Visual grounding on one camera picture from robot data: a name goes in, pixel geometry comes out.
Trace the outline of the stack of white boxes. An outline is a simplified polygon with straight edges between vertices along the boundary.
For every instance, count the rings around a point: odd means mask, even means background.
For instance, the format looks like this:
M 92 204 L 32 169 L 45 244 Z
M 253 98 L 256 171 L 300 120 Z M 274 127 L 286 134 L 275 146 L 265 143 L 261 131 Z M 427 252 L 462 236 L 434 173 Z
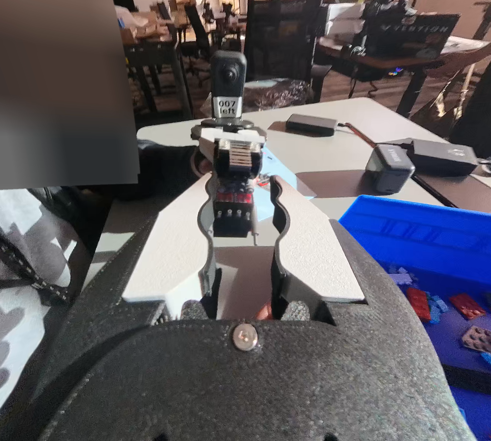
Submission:
M 324 36 L 351 42 L 361 32 L 365 3 L 334 3 L 328 5 Z

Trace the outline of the blue plastic storage bin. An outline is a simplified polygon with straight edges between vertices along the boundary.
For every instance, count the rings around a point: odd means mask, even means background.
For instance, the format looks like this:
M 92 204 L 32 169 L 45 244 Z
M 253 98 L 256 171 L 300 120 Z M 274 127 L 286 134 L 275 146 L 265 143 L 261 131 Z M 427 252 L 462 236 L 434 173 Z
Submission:
M 360 196 L 339 222 L 381 266 L 396 264 L 490 283 L 490 214 Z M 485 314 L 465 294 L 451 302 L 469 319 Z M 482 335 L 490 339 L 490 330 Z M 490 344 L 475 351 L 490 359 Z M 476 439 L 490 440 L 490 373 L 442 366 Z

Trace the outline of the black power bank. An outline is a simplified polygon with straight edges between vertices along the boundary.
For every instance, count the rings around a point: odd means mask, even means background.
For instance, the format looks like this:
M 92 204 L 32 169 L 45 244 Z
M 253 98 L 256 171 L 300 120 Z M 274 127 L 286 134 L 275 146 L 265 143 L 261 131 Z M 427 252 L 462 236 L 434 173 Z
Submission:
M 288 132 L 316 137 L 332 137 L 337 126 L 338 121 L 335 119 L 301 114 L 292 114 L 285 123 Z

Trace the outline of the light blue instruction booklet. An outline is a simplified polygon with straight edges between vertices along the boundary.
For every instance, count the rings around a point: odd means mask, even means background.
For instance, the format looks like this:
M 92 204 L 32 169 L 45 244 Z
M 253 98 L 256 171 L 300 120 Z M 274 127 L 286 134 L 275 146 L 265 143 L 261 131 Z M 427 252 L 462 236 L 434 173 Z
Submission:
M 281 177 L 306 199 L 317 197 L 317 194 L 289 170 L 268 148 L 263 148 L 262 153 L 261 172 L 253 193 L 258 222 L 273 217 L 274 205 L 271 202 L 270 194 L 271 176 L 277 175 Z

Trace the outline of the black metal table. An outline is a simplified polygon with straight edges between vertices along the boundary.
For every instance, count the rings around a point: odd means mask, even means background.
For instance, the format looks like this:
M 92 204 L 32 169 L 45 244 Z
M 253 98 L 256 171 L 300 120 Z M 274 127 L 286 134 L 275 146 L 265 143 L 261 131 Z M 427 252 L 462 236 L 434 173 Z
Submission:
M 181 52 L 175 41 L 141 41 L 123 45 L 126 66 L 130 76 L 138 83 L 146 107 L 151 113 L 158 113 L 153 92 L 160 95 L 162 87 L 157 66 L 171 67 L 180 108 L 169 111 L 181 120 L 193 119 L 193 105 L 189 94 Z

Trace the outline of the grey charger block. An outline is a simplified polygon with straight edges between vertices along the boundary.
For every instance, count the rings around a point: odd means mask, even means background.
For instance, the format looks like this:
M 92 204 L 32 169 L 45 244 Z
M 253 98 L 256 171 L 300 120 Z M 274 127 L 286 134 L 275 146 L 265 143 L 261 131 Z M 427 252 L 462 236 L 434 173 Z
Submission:
M 393 195 L 413 176 L 415 166 L 407 152 L 394 144 L 377 144 L 365 167 L 373 191 Z

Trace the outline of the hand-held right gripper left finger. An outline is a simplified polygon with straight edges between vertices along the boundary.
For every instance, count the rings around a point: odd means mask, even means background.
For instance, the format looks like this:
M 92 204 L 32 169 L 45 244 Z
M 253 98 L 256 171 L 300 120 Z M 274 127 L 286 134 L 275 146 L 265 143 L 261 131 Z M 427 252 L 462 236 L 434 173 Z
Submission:
M 162 301 L 169 315 L 181 315 L 188 301 L 200 301 L 209 290 L 213 245 L 207 210 L 212 179 L 206 174 L 162 209 L 122 294 L 128 303 Z

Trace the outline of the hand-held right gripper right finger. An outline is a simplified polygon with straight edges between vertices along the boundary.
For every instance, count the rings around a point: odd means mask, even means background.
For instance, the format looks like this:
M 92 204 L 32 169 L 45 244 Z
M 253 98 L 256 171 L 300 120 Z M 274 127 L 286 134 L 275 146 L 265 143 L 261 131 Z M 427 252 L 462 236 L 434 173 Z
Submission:
M 330 218 L 283 178 L 271 177 L 272 300 L 364 302 Z

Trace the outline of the black mesh office chair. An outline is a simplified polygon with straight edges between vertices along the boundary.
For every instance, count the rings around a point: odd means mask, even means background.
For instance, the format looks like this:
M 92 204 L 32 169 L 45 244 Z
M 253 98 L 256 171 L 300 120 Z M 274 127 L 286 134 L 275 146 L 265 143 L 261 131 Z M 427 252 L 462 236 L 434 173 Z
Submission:
M 323 0 L 248 0 L 243 53 L 246 81 L 298 80 L 318 103 L 330 66 L 314 63 L 318 39 L 324 36 L 327 7 Z

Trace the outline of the black power adapter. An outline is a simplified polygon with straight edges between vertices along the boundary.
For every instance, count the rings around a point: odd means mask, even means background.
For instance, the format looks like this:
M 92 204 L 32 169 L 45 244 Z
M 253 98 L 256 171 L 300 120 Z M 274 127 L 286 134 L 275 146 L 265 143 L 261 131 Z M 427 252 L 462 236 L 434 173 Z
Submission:
M 405 150 L 417 173 L 467 176 L 479 166 L 474 150 L 466 145 L 413 139 Z

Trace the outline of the toy brick vehicle model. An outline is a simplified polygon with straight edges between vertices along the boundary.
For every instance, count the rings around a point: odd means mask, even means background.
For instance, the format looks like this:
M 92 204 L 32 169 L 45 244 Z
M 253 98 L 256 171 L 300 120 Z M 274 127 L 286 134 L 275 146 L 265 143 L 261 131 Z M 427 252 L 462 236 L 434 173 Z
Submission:
M 216 141 L 213 199 L 213 234 L 216 238 L 253 238 L 258 244 L 254 187 L 261 172 L 263 153 L 251 153 L 244 139 Z

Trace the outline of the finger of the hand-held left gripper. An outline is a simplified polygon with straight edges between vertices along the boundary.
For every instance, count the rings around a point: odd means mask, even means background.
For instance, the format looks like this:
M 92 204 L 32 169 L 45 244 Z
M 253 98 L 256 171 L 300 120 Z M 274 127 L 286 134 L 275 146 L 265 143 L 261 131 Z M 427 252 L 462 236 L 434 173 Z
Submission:
M 199 137 L 199 150 L 208 160 L 209 169 L 214 169 L 214 156 L 216 140 L 220 139 L 220 131 L 201 131 Z
M 244 142 L 251 153 L 262 153 L 266 137 L 255 130 L 245 130 Z

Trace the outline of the black printed sign board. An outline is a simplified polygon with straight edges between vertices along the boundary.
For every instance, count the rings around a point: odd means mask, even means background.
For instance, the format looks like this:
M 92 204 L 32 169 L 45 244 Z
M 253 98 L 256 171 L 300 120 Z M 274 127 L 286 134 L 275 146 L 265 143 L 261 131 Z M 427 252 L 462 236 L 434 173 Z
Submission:
M 367 53 L 379 58 L 436 59 L 460 20 L 460 14 L 415 14 L 381 18 Z

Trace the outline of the person's left hand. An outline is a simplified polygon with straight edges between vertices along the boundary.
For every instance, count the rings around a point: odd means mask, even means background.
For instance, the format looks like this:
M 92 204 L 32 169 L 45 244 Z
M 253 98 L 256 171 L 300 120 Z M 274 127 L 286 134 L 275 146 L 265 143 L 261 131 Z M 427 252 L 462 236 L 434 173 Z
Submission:
M 199 149 L 194 150 L 190 163 L 197 177 L 202 177 L 213 172 L 213 163 Z

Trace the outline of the pile of loose toy bricks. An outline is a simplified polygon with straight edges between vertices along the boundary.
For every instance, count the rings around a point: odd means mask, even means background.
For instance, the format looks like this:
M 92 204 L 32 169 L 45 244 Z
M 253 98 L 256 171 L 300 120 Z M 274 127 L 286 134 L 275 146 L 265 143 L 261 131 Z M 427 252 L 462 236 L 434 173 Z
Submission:
M 383 268 L 404 294 L 409 288 L 425 292 L 431 318 L 423 326 L 442 364 L 490 373 L 490 359 L 466 347 L 462 341 L 471 327 L 490 330 L 489 282 L 416 271 L 396 264 L 383 263 Z M 452 297 L 461 294 L 470 297 L 485 314 L 474 319 L 462 314 L 451 302 Z

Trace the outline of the wooden side desk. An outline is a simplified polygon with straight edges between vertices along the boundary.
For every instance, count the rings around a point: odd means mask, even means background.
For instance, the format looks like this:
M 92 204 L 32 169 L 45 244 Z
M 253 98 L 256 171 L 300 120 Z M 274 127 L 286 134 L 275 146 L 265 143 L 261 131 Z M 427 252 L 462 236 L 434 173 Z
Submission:
M 396 112 L 409 118 L 427 76 L 453 79 L 464 68 L 490 56 L 490 42 L 451 36 L 436 59 L 422 58 L 377 58 L 368 55 L 351 55 L 346 58 L 378 70 L 394 70 L 401 67 L 412 72 L 411 80 L 404 91 Z

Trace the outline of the plastic wrapped chair seat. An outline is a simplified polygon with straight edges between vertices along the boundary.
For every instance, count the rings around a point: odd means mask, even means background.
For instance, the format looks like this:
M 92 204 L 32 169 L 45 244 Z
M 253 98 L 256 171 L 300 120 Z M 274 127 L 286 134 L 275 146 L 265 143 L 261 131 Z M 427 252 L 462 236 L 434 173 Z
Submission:
M 249 81 L 243 91 L 245 113 L 268 111 L 313 103 L 314 92 L 308 82 L 289 78 Z

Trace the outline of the grey camouflage garment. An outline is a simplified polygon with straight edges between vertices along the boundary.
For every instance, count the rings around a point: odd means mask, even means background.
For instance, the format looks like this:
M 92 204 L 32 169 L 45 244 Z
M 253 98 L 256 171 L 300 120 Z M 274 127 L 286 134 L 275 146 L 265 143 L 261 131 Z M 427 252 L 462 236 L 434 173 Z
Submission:
M 65 288 L 84 276 L 88 254 L 77 233 L 27 189 L 1 190 L 1 236 L 48 284 Z M 30 284 L 1 289 L 1 404 L 42 343 L 49 310 Z

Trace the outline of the person's left forearm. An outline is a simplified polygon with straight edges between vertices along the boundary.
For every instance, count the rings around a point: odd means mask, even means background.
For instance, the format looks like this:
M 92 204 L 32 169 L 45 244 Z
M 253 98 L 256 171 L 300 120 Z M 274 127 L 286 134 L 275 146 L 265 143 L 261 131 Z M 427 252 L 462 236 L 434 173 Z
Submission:
M 168 146 L 138 140 L 140 173 L 136 197 L 174 197 L 200 179 L 197 162 L 202 161 L 194 145 Z

